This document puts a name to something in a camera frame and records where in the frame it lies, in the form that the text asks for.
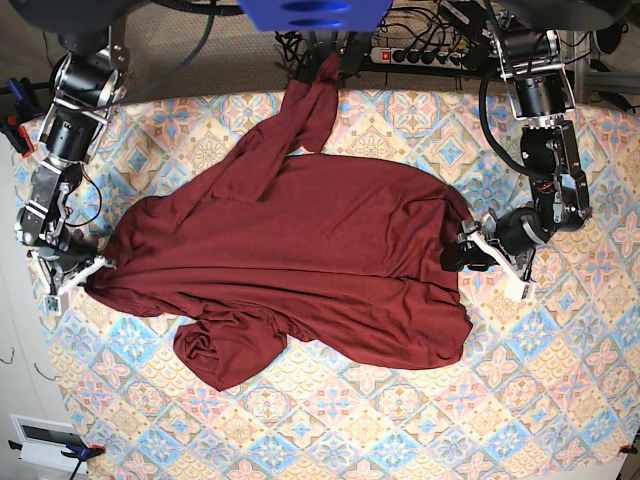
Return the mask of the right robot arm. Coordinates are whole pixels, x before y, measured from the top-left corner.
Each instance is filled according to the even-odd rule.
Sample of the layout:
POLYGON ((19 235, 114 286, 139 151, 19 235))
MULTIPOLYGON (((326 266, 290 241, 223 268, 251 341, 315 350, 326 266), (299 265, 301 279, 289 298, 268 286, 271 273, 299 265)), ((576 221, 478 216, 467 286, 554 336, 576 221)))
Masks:
POLYGON ((17 240, 34 259, 46 288, 44 307, 56 316, 70 290, 112 264, 79 225, 70 223, 67 202, 87 177, 85 167, 106 131, 112 103, 123 95, 129 65, 120 26, 62 34, 59 41, 67 55, 56 70, 52 103, 38 136, 46 155, 15 224, 17 240))

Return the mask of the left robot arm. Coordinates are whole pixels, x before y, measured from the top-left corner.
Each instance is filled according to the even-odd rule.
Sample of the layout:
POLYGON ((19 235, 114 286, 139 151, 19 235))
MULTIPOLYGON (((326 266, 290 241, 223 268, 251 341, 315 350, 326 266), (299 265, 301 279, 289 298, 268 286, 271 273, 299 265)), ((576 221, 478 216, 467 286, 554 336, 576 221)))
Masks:
POLYGON ((495 27, 491 45, 498 64, 481 81, 481 130, 499 158, 528 179, 531 200, 502 217, 488 211, 480 220, 463 221, 440 262, 451 272, 499 266, 507 275, 506 297, 521 301, 534 293, 531 272, 537 249, 558 232, 581 229, 592 208, 574 124, 566 117, 575 108, 575 98, 557 32, 495 27), (511 109, 523 124, 519 161, 500 145, 489 126, 487 91, 495 75, 515 89, 511 109))

